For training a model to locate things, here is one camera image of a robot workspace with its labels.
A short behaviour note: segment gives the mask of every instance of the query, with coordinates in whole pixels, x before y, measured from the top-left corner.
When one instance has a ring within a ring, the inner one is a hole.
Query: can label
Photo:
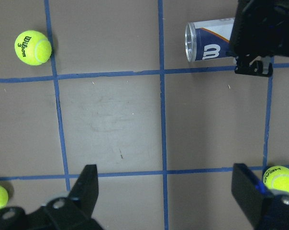
[[[228,57],[234,18],[188,23],[185,45],[188,61]]]

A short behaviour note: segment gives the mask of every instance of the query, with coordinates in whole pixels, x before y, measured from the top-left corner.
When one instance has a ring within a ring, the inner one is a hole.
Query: orange stripe
[[[225,37],[222,37],[220,34],[216,34],[215,32],[213,32],[213,31],[211,31],[211,30],[208,30],[208,29],[206,29],[206,28],[201,28],[201,29],[202,29],[202,30],[205,30],[205,31],[208,32],[208,33],[211,33],[211,34],[217,36],[218,38],[221,38],[223,41],[225,41],[225,42],[227,42],[227,43],[230,42],[230,41],[227,40]]]

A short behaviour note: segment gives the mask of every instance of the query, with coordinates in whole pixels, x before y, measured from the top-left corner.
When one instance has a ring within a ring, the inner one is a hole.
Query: can opening
[[[197,48],[195,45],[194,33],[188,23],[185,29],[185,50],[189,62],[193,61],[193,56],[195,55],[195,50]]]

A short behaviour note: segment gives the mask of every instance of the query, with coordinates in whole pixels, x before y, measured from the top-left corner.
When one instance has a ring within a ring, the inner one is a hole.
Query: cylindrical can
[[[235,18],[187,23],[185,49],[189,62],[227,57]]]

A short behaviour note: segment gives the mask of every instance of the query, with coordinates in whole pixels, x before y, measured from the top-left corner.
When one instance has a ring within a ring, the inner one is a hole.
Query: floor
[[[234,17],[237,0],[0,0],[0,184],[36,210],[97,164],[94,218],[110,230],[241,229],[232,166],[289,166],[289,58],[273,78],[232,58],[188,63],[187,22]],[[19,33],[48,35],[32,67]]]

